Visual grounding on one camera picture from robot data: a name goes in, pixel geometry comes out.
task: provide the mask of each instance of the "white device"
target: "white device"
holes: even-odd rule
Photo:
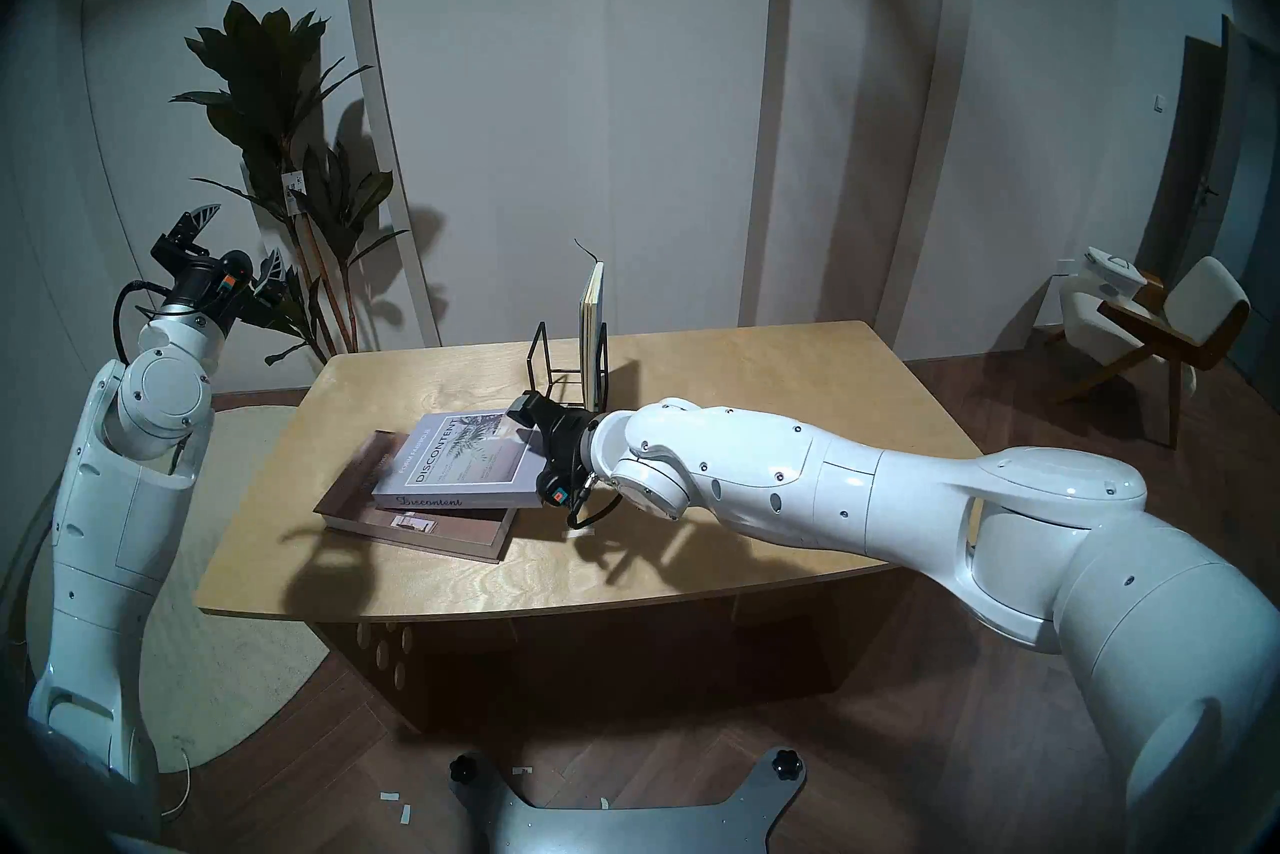
[[[142,631],[209,444],[209,378],[223,333],[200,314],[166,314],[140,344],[128,366],[113,360],[99,371],[67,457],[54,506],[49,661],[27,714],[99,762],[109,787],[129,782],[137,794],[120,828],[154,836],[156,755],[138,705]],[[142,463],[183,438],[172,474]]]
[[[678,398],[607,415],[584,433],[581,457],[652,513],[700,506],[774,544],[902,565],[996,632],[1061,653],[1125,782],[1130,848],[1160,842],[1276,688],[1280,612],[1149,516],[1142,476],[1111,458],[1055,448],[931,458]]]
[[[212,259],[196,243],[216,213],[210,205],[183,214],[152,247],[173,288],[133,282],[120,292],[120,360],[95,378],[54,503],[49,661],[27,714],[82,798],[133,836],[160,827],[155,748],[138,703],[142,631],[209,446],[210,379],[234,321],[276,326],[273,307],[287,291],[279,252],[255,282],[242,252]],[[120,306],[142,289],[161,293],[164,305],[145,311],[140,353],[125,364]]]
[[[1080,274],[1093,279],[1097,294],[1112,301],[1132,300],[1147,284],[1147,277],[1130,261],[1119,255],[1108,255],[1098,247],[1085,250],[1084,270]]]

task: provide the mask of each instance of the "book cover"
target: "book cover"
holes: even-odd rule
[[[498,561],[515,520],[512,510],[457,510],[448,513],[383,510],[374,485],[406,442],[404,434],[378,430],[360,446],[333,485],[316,503],[325,526],[422,551]]]
[[[506,408],[428,414],[374,487],[374,502],[387,510],[532,508],[541,504],[544,467],[541,434]]]

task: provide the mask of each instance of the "white chair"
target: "white chair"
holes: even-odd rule
[[[1207,371],[1221,361],[1249,319],[1240,284],[1217,259],[1202,257],[1164,298],[1156,279],[1135,301],[1105,300],[1097,294],[1097,282],[1082,277],[1065,279],[1059,292],[1062,330],[1051,342],[1065,337],[1102,367],[1062,389],[1055,402],[1084,396],[1116,375],[1147,393],[1167,378],[1169,446],[1176,448],[1181,402],[1196,392],[1196,370]]]

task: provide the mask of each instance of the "round rug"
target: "round rug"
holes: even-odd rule
[[[205,616],[192,604],[223,531],[293,412],[289,406],[250,406],[214,416],[178,557],[142,635],[142,718],[163,772],[183,769],[183,749],[192,767],[230,750],[279,711],[329,653],[306,624]],[[27,594],[27,644],[37,675],[49,657],[52,580],[46,538]]]

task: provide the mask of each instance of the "black knob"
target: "black knob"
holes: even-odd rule
[[[804,764],[800,762],[800,755],[794,750],[780,750],[773,758],[773,771],[778,773],[782,781],[795,781],[800,777],[800,769]]]
[[[479,773],[476,759],[470,754],[460,754],[449,763],[449,777],[456,782],[462,782],[462,785],[475,781]]]

